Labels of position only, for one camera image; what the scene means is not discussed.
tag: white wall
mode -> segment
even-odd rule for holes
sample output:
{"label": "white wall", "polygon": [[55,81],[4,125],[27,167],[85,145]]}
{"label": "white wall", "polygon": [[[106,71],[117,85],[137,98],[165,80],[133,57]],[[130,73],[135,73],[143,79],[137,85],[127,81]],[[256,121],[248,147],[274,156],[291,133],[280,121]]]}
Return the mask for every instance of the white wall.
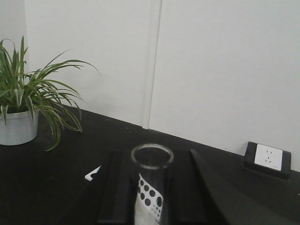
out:
{"label": "white wall", "polygon": [[150,128],[300,171],[300,1],[164,0]]}
{"label": "white wall", "polygon": [[21,45],[21,38],[26,37],[26,20],[24,0],[1,0],[0,1],[0,40],[10,39],[12,42],[4,42],[9,51]]}
{"label": "white wall", "polygon": [[[148,118],[159,0],[25,0],[30,67],[58,53],[83,109]],[[292,153],[300,171],[300,1],[163,0],[150,128],[243,155],[248,141]],[[23,1],[0,2],[0,37],[26,33]]]}
{"label": "white wall", "polygon": [[95,65],[64,71],[58,79],[75,87],[83,109],[142,125],[155,50],[158,0],[25,0],[30,67],[62,59]]}

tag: white flower pot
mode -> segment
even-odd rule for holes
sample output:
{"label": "white flower pot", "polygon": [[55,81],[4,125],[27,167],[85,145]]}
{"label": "white flower pot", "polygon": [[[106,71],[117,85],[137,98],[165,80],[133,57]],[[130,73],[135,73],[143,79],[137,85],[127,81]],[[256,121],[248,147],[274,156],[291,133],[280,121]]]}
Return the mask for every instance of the white flower pot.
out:
{"label": "white flower pot", "polygon": [[29,111],[7,114],[7,122],[0,116],[0,144],[18,145],[30,142],[37,136],[38,111],[33,114]]}

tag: black tabletop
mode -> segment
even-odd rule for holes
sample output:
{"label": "black tabletop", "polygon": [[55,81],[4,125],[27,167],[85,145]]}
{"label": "black tabletop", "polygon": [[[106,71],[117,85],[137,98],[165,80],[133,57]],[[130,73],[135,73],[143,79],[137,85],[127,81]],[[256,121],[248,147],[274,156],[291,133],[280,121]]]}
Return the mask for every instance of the black tabletop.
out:
{"label": "black tabletop", "polygon": [[[243,156],[88,111],[82,113],[82,127],[82,134],[65,130],[59,146],[46,152],[52,137],[45,119],[40,116],[38,135],[33,141],[0,146],[0,225],[54,225],[66,221],[64,218],[72,212],[88,218],[82,224],[95,224],[97,198],[90,202],[90,209],[79,207],[83,198],[97,191],[84,176],[102,165],[108,152],[129,152],[142,143],[158,143],[172,149],[178,170],[181,160],[183,164],[189,161],[189,150],[196,149],[239,191],[273,212],[300,222],[298,172],[292,171],[288,181],[264,176],[244,170]],[[209,204],[206,196],[203,201],[208,217],[214,217],[215,206]]]}

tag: glass rim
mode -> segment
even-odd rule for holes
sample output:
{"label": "glass rim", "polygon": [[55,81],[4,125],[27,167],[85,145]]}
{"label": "glass rim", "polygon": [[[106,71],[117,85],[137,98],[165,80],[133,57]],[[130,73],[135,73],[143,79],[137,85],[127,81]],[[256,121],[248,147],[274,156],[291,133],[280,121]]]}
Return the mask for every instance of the glass rim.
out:
{"label": "glass rim", "polygon": [[[135,158],[135,153],[138,150],[141,150],[141,149],[144,149],[144,148],[157,148],[157,149],[161,149],[161,150],[165,151],[166,153],[168,153],[168,155],[169,155],[170,158],[169,158],[168,161],[166,161],[165,163],[160,164],[160,165],[145,165],[145,164],[142,164],[139,161],[137,161],[137,159]],[[171,164],[171,162],[173,162],[173,160],[174,160],[174,154],[173,154],[172,150],[169,149],[166,146],[163,146],[163,145],[160,145],[160,144],[148,143],[148,144],[141,144],[141,145],[138,145],[138,146],[134,147],[132,149],[132,151],[131,151],[131,160],[134,163],[138,164],[141,168],[151,169],[151,170],[158,170],[158,169],[165,169],[165,168],[167,168],[167,166],[169,164]]]}

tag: glass cylinder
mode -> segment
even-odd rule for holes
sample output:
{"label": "glass cylinder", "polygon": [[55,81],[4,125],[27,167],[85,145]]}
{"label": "glass cylinder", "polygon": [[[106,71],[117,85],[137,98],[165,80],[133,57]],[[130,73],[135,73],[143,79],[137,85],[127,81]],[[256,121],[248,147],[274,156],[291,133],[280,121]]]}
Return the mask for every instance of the glass cylinder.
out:
{"label": "glass cylinder", "polygon": [[132,150],[131,159],[138,174],[135,225],[168,225],[173,152],[159,144],[143,144]]}

